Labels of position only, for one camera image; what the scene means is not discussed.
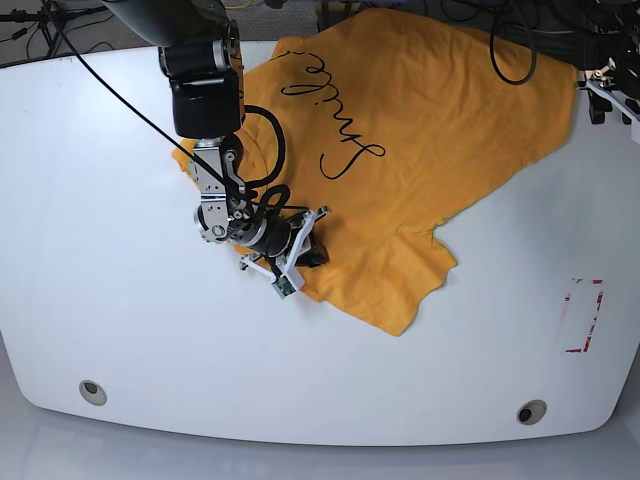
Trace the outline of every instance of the metal grommet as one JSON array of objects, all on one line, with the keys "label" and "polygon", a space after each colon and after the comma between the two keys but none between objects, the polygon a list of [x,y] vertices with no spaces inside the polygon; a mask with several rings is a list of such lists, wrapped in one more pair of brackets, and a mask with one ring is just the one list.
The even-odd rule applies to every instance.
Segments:
[{"label": "metal grommet", "polygon": [[91,380],[83,380],[80,382],[80,395],[96,407],[101,407],[107,403],[107,393],[100,385]]},{"label": "metal grommet", "polygon": [[518,423],[521,425],[535,425],[547,413],[547,404],[542,400],[532,400],[525,403],[518,410]]}]

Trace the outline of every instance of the black cursive writing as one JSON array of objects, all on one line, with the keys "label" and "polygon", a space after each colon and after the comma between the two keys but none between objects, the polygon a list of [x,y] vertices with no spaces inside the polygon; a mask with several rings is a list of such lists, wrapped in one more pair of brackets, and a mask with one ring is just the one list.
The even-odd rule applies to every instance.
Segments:
[{"label": "black cursive writing", "polygon": [[272,58],[271,60],[277,60],[282,57],[286,57],[287,55],[307,55],[316,60],[316,66],[306,67],[305,71],[311,75],[320,75],[320,81],[318,83],[303,83],[296,85],[289,85],[287,87],[283,87],[280,89],[280,93],[286,95],[288,97],[294,97],[298,95],[309,95],[315,92],[323,92],[326,93],[325,98],[320,100],[322,103],[334,103],[336,105],[336,110],[333,113],[333,118],[338,122],[341,122],[341,126],[338,129],[340,135],[344,138],[340,140],[340,143],[351,142],[357,147],[359,147],[358,151],[351,157],[351,159],[347,162],[347,165],[336,175],[328,175],[323,166],[323,161],[325,158],[324,153],[320,155],[320,172],[324,175],[325,178],[329,180],[337,180],[342,175],[347,173],[347,171],[353,166],[353,164],[360,158],[360,156],[364,153],[369,153],[374,155],[375,157],[384,157],[387,151],[382,145],[378,145],[376,143],[368,143],[365,144],[360,141],[362,138],[362,134],[360,133],[349,133],[347,132],[347,128],[353,125],[353,118],[347,116],[341,116],[344,110],[344,103],[340,100],[340,91],[338,87],[336,87],[333,82],[333,75],[326,70],[326,64],[322,58],[318,55],[315,55],[310,52],[294,52],[294,51],[286,51],[277,57]]}]

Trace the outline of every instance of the white table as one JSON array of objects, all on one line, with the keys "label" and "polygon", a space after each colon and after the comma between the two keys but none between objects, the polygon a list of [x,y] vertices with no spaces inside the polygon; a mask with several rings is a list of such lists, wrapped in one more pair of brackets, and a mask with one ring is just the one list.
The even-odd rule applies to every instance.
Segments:
[{"label": "white table", "polygon": [[[625,387],[632,411],[640,405],[638,374],[636,368]],[[343,448],[220,440],[33,407],[20,395],[0,340],[2,480],[637,480],[640,430],[624,412],[582,435],[477,445]]]},{"label": "white table", "polygon": [[[272,47],[245,44],[245,64]],[[90,62],[173,132],[154,49]],[[330,445],[510,440],[609,418],[640,339],[640,147],[617,118],[592,127],[584,96],[565,147],[437,230],[460,265],[394,338],[303,295],[281,301],[202,242],[171,145],[76,60],[0,71],[0,91],[0,330],[33,404]],[[600,287],[572,277],[605,282],[584,353],[565,350],[583,346]],[[82,399],[83,380],[106,405]],[[523,426],[533,399],[548,412]]]}]

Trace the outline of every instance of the gray floor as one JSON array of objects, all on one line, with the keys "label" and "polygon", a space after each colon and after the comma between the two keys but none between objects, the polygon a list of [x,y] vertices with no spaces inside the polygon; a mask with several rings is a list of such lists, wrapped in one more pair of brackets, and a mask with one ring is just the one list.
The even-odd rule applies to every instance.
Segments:
[{"label": "gray floor", "polygon": [[[88,8],[100,6],[98,0],[58,0],[58,3],[67,8]],[[227,6],[243,5],[245,0],[225,0]],[[0,14],[8,14],[13,9],[26,10],[28,13],[36,13],[40,8],[40,0],[2,0],[0,2]],[[229,10],[229,16],[235,18],[240,26],[243,40],[277,40],[289,35],[313,35],[317,32],[317,20],[311,1],[290,0],[282,10],[273,10],[267,7],[262,0],[254,0],[254,5],[240,10]],[[67,25],[67,30],[109,19],[110,12],[101,12],[92,16],[77,19]],[[0,23],[0,40],[10,37],[15,31],[29,24]],[[44,55],[47,46],[40,33],[36,33],[29,44],[27,54],[27,42],[34,32],[32,28],[28,35],[10,42],[0,43],[0,65],[25,60],[28,57],[37,58]],[[132,33],[118,18],[111,18],[98,25],[90,25],[86,28],[74,30],[69,34],[69,39],[80,52],[85,52],[100,42],[108,42],[115,49],[134,48],[146,46],[147,43]],[[110,50],[107,45],[100,45],[94,51]],[[62,46],[59,53],[65,53],[67,49]]]},{"label": "gray floor", "polygon": [[[198,0],[198,2],[207,2],[208,0]],[[248,0],[223,0],[227,7],[244,5]],[[446,11],[451,17],[464,18],[468,16],[472,10],[469,7],[456,3],[455,0],[445,0]],[[503,0],[483,0],[484,5],[500,4]],[[576,12],[577,2],[581,0],[569,0],[563,3],[565,14],[574,19],[577,23],[581,22],[581,15]],[[536,18],[538,14],[535,7],[540,0],[528,0],[523,3],[523,8],[528,18]],[[58,3],[65,9],[77,9],[100,6],[99,0],[58,0]],[[333,2],[332,8],[342,8],[342,3]],[[419,15],[425,14],[425,6],[427,6],[428,15],[444,20],[443,13],[440,9],[442,1],[440,0],[400,0],[392,3],[392,0],[378,0],[374,5],[393,5],[393,8],[404,10]],[[26,10],[28,13],[36,13],[40,9],[40,0],[3,0],[0,2],[0,14],[6,14],[13,9]],[[353,11],[360,8],[366,8],[365,3],[354,4]],[[542,53],[554,56],[561,60],[580,66],[580,57],[584,50],[582,38],[571,38],[567,35],[549,35],[548,30],[564,30],[544,9],[539,10],[541,14],[538,23],[538,33],[534,35],[538,50]],[[278,40],[284,36],[291,35],[313,35],[317,32],[318,18],[315,12],[312,0],[286,0],[282,10],[274,10],[267,7],[263,0],[253,0],[253,4],[246,8],[229,9],[228,14],[231,18],[238,21],[240,34],[243,40]],[[334,16],[337,20],[342,19],[342,11],[339,10]],[[505,18],[505,20],[517,20],[514,18]],[[94,22],[103,22],[96,25],[88,25]],[[476,26],[488,30],[491,27],[492,17],[488,15],[479,15],[465,25]],[[8,38],[22,27],[29,27],[29,24],[0,23],[0,40]],[[80,52],[86,52],[92,48],[92,51],[114,49],[135,48],[147,45],[146,42],[134,33],[132,33],[118,18],[112,17],[110,12],[101,12],[89,17],[83,17],[70,22],[66,30],[69,33],[70,40],[74,43]],[[527,43],[526,36],[522,29],[512,28],[508,33],[508,38],[517,43]],[[43,36],[37,32],[35,28],[31,28],[29,33],[16,41],[8,41],[0,43],[0,65],[9,62],[24,61],[28,58],[38,58],[46,53],[47,46]],[[64,54],[68,50],[62,45],[59,54]]]}]

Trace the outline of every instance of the t-shirt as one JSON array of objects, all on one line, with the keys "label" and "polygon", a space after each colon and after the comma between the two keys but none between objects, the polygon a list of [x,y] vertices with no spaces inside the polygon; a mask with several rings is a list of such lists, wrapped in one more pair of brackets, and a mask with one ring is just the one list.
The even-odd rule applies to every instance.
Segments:
[{"label": "t-shirt", "polygon": [[[496,39],[495,51],[507,77],[526,74],[530,50]],[[330,261],[300,269],[304,293],[400,335],[456,265],[434,228],[566,141],[576,80],[538,55],[531,81],[508,85],[486,33],[388,9],[280,40],[245,75],[244,98],[284,130],[274,184],[291,204],[332,211],[314,228]],[[247,115],[237,135],[241,178],[263,178],[271,124]]]}]

